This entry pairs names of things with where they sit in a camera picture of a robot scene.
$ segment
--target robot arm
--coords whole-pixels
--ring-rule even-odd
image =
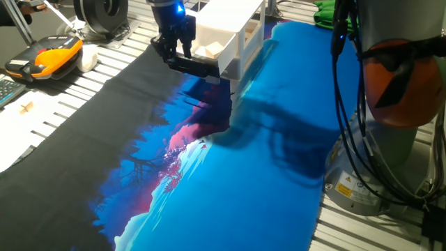
[[[158,36],[151,39],[155,51],[173,70],[197,77],[220,77],[216,66],[193,59],[190,51],[195,40],[195,17],[186,15],[183,0],[147,0],[159,26]],[[183,44],[184,55],[176,53],[177,41]]]

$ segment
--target cloth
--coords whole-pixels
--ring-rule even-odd
[[[24,16],[26,23],[31,24],[33,19],[30,15]],[[0,3],[0,26],[15,26],[14,21],[11,19],[8,11],[6,10],[3,2]]]
[[[0,250],[308,250],[340,133],[331,33],[271,34],[244,88],[172,71],[148,47],[0,174]],[[338,70],[352,114],[351,46]]]
[[[333,30],[333,15],[335,12],[335,0],[315,1],[314,4],[318,6],[319,11],[314,13],[315,25],[320,28]],[[353,33],[351,21],[348,21],[348,32]]]

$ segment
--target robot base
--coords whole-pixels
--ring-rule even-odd
[[[425,188],[430,183],[433,173],[429,142],[423,142],[419,139],[417,129],[394,129],[374,121],[368,109],[366,117],[367,140],[374,155],[378,158],[378,168],[383,175],[388,177],[391,182],[394,182],[394,176],[412,194],[416,194],[420,189]],[[352,118],[351,130],[358,152],[368,164],[356,116]],[[392,196],[388,194],[379,181],[355,157],[352,147],[349,147],[355,165],[367,185],[375,189],[380,195],[391,198]],[[399,215],[406,210],[406,206],[397,206],[383,201],[364,187],[348,160],[341,139],[337,141],[328,154],[325,166],[325,193],[343,209],[365,216],[376,216],[384,213]]]

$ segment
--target white small object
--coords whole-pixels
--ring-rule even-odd
[[[83,73],[92,70],[98,63],[98,50],[96,45],[84,45],[82,47],[82,58],[77,61],[77,67]]]
[[[223,45],[221,45],[219,42],[213,42],[206,46],[206,56],[208,58],[215,59],[217,58],[218,54],[223,51],[223,49]]]

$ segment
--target yellow warning sticker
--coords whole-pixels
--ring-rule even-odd
[[[336,190],[347,197],[350,197],[352,193],[352,190],[350,188],[347,188],[345,185],[342,185],[341,183],[337,184]]]

